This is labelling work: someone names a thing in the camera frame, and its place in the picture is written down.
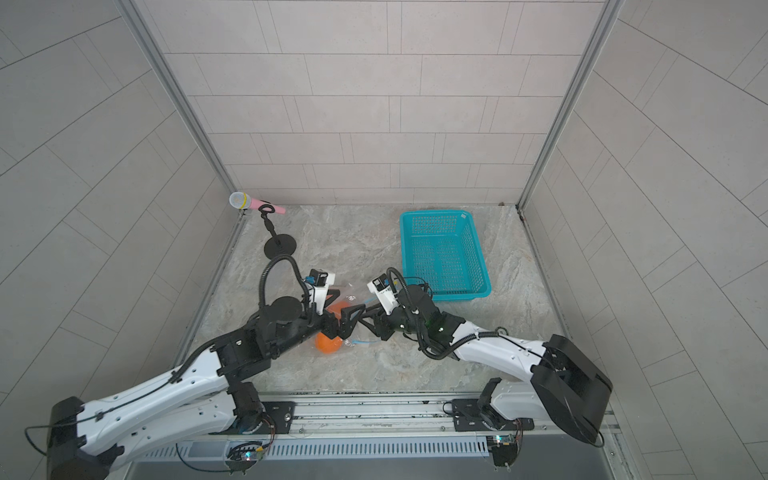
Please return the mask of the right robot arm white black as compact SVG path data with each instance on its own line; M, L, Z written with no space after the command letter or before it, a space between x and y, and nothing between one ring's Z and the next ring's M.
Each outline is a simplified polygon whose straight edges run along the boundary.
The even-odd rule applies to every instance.
M391 309L355 305L341 310L344 332L360 324L381 340L396 331L413 335L432 360L455 358L492 367L527 381L550 420L576 440L601 447L601 425L613 384L570 339L554 334L546 342L483 329L440 310L429 296L398 300Z

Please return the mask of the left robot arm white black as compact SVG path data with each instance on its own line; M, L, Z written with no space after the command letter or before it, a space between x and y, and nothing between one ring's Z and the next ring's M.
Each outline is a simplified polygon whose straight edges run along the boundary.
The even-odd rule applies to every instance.
M112 396L55 404L43 425L49 479L104 479L158 446L202 434L250 434L274 420L251 379L317 333L347 339L366 307L330 311L340 296L327 272L298 276L300 297L272 303L259 284L258 310L240 328L209 340L179 366Z

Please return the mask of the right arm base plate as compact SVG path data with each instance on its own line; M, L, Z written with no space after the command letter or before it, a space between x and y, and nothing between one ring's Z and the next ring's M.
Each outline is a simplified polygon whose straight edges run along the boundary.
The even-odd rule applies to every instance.
M453 399L443 405L443 411L453 420L456 432L525 432L535 428L531 418L506 419L490 405L480 405L478 399Z

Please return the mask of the clear zip-top bag blue seal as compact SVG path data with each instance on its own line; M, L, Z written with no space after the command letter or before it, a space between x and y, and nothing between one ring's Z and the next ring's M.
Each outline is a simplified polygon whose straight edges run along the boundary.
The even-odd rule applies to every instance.
M369 330L373 328L365 321L373 313L373 305L367 305L361 300L360 288L350 286L330 288L325 294L323 311L331 319L323 322L321 331L315 336L315 348L324 354L333 354L352 336L358 325Z

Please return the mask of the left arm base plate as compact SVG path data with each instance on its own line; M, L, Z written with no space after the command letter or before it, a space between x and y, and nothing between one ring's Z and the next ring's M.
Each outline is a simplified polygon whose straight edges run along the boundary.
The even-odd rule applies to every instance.
M296 406L291 401L265 402L261 416L240 421L236 432L242 435L286 435L291 430Z

